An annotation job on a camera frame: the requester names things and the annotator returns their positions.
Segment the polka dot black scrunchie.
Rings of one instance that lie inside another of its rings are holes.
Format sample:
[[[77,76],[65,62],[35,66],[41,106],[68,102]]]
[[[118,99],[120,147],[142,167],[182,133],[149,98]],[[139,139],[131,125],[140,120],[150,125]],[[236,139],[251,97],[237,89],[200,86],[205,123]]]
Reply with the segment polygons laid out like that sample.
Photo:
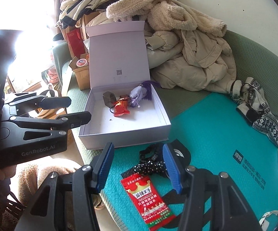
[[[141,174],[144,176],[158,174],[164,178],[168,177],[167,168],[163,161],[148,161],[146,163],[137,164],[132,168],[132,172],[133,174]]]

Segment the small smoky plastic box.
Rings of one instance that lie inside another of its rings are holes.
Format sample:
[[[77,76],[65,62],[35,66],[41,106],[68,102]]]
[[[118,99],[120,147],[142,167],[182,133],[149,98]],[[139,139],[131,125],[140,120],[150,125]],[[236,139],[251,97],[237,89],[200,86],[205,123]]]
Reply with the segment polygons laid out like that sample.
[[[106,91],[105,93],[103,93],[102,97],[103,97],[105,106],[107,106],[109,108],[115,106],[117,99],[116,99],[116,96],[114,93],[112,93],[110,91]]]

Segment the purple drawstring pouch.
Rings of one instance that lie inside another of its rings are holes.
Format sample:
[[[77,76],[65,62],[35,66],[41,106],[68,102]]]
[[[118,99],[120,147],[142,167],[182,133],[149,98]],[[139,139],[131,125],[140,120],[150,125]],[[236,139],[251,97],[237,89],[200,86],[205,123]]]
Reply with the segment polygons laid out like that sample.
[[[143,85],[139,85],[135,87],[130,92],[130,106],[140,108],[139,102],[146,96],[147,90],[143,87]]]

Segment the small red candy packet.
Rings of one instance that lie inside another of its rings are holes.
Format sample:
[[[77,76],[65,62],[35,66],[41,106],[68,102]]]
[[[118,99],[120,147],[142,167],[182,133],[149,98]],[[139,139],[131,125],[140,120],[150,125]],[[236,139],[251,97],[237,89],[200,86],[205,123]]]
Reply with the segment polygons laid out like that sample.
[[[127,109],[127,107],[128,107],[128,101],[119,99],[113,107],[114,108],[114,111],[113,111],[114,117],[119,117],[119,116],[130,114],[130,111]]]

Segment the beige puffer jacket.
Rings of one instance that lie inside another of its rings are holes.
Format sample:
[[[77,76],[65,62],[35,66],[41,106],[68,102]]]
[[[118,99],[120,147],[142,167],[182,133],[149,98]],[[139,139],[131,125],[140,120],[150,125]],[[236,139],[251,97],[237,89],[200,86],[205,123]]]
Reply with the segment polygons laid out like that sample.
[[[175,29],[149,34],[145,43],[151,76],[162,88],[227,93],[236,80],[236,63],[224,38]]]

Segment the white open gift box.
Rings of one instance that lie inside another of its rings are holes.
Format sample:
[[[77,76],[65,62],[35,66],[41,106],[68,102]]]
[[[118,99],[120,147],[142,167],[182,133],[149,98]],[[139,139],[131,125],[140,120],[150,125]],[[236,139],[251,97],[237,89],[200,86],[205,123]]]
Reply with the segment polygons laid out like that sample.
[[[90,93],[85,110],[91,113],[79,138],[88,150],[116,148],[168,140],[171,122],[156,90],[152,99],[129,107],[129,114],[115,117],[104,103],[107,91],[126,95],[150,79],[144,39],[144,21],[101,24],[88,28]]]

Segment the black white knit scarf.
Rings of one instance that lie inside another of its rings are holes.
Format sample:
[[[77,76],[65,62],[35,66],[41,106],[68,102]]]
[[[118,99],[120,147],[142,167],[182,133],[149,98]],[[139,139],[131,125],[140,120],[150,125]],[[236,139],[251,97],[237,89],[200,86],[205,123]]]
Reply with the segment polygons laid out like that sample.
[[[227,85],[227,92],[247,123],[265,134],[278,147],[278,119],[271,112],[264,90],[258,81],[252,77],[248,77],[245,82],[232,81]]]

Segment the cream fleece garment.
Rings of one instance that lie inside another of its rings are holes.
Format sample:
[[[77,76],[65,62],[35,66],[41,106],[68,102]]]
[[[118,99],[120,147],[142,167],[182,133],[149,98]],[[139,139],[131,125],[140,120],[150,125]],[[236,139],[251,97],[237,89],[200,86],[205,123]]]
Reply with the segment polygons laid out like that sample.
[[[198,29],[215,37],[223,37],[227,30],[227,24],[222,20],[177,0],[119,0],[107,7],[106,15],[114,21],[130,21],[138,16],[155,31]]]

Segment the red paper box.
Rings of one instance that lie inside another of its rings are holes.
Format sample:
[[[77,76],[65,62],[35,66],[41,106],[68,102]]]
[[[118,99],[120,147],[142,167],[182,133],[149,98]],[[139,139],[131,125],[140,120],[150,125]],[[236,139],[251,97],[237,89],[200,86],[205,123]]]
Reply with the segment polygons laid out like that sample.
[[[71,57],[80,57],[86,52],[80,28],[68,27],[65,31]]]

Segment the small brown cardboard box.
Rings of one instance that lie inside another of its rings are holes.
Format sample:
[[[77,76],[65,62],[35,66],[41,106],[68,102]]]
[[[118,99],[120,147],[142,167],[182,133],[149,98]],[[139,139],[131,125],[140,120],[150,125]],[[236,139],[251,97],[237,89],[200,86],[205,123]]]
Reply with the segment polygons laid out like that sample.
[[[75,56],[69,64],[72,71],[75,73],[75,77],[80,90],[90,88],[89,77],[89,55],[87,53],[81,54],[78,58]]]

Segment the teal bubble mailer mat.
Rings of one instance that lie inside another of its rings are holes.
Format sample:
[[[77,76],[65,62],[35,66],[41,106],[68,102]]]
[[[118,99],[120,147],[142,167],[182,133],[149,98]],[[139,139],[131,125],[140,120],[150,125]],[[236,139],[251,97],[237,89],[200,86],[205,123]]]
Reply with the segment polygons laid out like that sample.
[[[171,120],[170,141],[179,140],[191,153],[191,165],[214,174],[227,172],[257,218],[278,210],[278,151],[238,113],[227,95],[212,93]],[[121,184],[123,172],[137,165],[144,145],[115,149],[101,196],[122,230],[147,225]]]

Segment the large red snack packet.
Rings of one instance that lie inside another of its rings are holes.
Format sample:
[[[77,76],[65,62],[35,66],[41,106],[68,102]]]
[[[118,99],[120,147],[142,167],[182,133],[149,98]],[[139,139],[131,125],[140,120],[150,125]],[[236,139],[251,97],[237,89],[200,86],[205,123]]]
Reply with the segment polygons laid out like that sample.
[[[149,230],[158,230],[176,218],[149,176],[132,174],[122,179],[121,184]]]

